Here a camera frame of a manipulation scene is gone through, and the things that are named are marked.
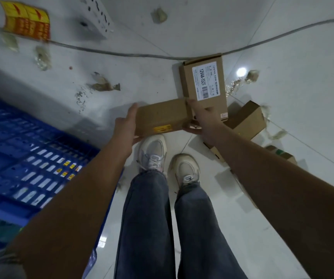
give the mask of jeans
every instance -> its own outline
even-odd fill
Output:
[[[183,186],[175,202],[181,245],[179,279],[247,279],[219,228],[198,182]],[[157,170],[138,174],[123,208],[115,279],[175,278],[169,189]]]

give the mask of forearm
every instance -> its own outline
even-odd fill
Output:
[[[28,278],[81,278],[125,159],[110,142],[12,241]]]
[[[312,278],[334,278],[334,187],[222,128],[216,147]]]

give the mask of sneaker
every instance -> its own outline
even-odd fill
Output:
[[[164,136],[154,135],[144,139],[140,145],[138,160],[143,170],[156,169],[163,172],[167,146]]]
[[[191,155],[176,155],[174,157],[173,168],[179,188],[199,181],[199,165]]]

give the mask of gray cable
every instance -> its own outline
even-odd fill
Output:
[[[244,51],[244,50],[247,50],[247,49],[250,49],[250,48],[265,44],[265,43],[269,43],[269,42],[277,40],[277,39],[280,39],[282,37],[291,35],[293,33],[296,33],[296,32],[299,32],[299,31],[302,31],[302,30],[305,30],[305,29],[308,29],[308,28],[312,28],[314,26],[327,24],[327,23],[334,23],[334,18],[329,19],[329,20],[323,20],[321,22],[312,23],[312,24],[309,24],[309,25],[305,25],[303,27],[293,29],[291,31],[282,33],[278,36],[269,38],[267,40],[260,41],[260,42],[257,42],[257,43],[239,48],[239,49],[235,49],[235,50],[232,50],[232,51],[222,53],[222,55],[229,55],[229,54],[233,54],[233,53],[236,53],[236,52]],[[32,38],[28,38],[28,37],[24,37],[24,36],[20,36],[20,35],[16,35],[16,36],[33,40]],[[86,51],[86,52],[90,52],[90,53],[99,53],[99,54],[112,55],[112,56],[128,57],[128,58],[158,58],[158,59],[169,59],[169,60],[190,60],[190,59],[197,59],[197,58],[202,57],[202,56],[199,56],[199,57],[172,57],[172,56],[151,55],[151,54],[118,53],[118,52],[96,50],[96,49],[85,48],[85,47],[77,47],[77,46],[73,46],[73,45],[68,45],[68,44],[56,42],[56,41],[53,41],[53,40],[50,40],[49,42],[56,45],[56,46],[61,46],[61,47],[65,47],[65,48],[69,48],[69,49],[73,49],[73,50]]]

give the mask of blue plastic pallet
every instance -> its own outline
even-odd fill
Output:
[[[98,152],[0,101],[0,219],[26,225]]]

